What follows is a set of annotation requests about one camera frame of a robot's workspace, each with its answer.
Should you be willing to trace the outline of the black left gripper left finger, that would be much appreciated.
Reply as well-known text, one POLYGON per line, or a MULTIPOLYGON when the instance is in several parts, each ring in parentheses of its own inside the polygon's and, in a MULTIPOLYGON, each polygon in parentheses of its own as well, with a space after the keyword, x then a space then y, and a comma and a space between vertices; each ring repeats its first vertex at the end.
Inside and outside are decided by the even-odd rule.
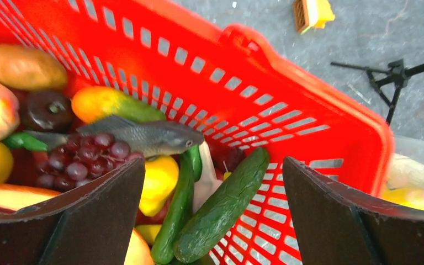
POLYGON ((0 214, 0 264, 123 264, 145 166, 132 160, 44 202, 0 214))

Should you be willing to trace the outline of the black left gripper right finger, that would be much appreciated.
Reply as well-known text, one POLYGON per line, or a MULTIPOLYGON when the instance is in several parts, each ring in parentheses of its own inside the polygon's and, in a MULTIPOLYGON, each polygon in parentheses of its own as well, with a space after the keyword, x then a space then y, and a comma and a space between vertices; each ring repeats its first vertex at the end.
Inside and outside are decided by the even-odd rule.
POLYGON ((424 264, 424 211, 334 181, 292 157, 283 181, 303 264, 424 264))

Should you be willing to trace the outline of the clear zip top bag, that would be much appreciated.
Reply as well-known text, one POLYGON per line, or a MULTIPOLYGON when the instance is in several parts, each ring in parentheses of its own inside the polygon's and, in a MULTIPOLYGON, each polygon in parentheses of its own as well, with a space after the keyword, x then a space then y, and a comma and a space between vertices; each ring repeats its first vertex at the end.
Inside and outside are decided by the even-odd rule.
POLYGON ((424 210, 424 140, 395 136, 382 199, 424 210))

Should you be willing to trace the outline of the dark green toy cucumber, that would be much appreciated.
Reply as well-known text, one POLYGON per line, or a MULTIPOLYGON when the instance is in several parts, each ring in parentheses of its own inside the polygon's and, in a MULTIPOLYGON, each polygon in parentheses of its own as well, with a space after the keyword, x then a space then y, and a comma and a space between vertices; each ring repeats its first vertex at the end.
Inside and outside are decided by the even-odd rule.
POLYGON ((256 195, 268 166, 269 152, 263 147, 242 160, 179 232, 173 244, 177 260, 192 263, 217 245, 256 195))

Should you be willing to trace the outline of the red plastic shopping basket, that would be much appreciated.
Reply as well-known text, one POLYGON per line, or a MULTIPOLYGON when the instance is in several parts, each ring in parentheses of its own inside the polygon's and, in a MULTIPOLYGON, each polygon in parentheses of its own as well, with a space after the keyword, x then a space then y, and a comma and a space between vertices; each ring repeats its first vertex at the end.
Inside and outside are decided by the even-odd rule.
POLYGON ((220 29, 171 1, 0 1, 0 43, 59 59, 69 95, 110 86, 203 131, 210 144, 268 150, 260 191, 211 250, 218 264, 303 264, 284 194, 286 156, 380 193, 394 148, 384 119, 246 26, 220 29))

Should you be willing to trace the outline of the white radish with leaves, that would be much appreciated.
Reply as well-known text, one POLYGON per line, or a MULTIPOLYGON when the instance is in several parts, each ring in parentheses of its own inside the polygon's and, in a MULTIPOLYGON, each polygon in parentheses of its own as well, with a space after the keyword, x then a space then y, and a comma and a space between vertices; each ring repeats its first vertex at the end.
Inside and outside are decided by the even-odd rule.
POLYGON ((389 189, 424 189, 424 164, 394 153, 389 166, 386 186, 389 189))

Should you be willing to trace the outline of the orange yellow toy mango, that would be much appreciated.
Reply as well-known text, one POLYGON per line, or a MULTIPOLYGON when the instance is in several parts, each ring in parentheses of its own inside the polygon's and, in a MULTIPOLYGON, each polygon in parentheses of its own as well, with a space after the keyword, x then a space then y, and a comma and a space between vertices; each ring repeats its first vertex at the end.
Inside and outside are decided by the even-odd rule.
POLYGON ((386 189, 381 198, 409 208, 424 210, 424 189, 386 189))

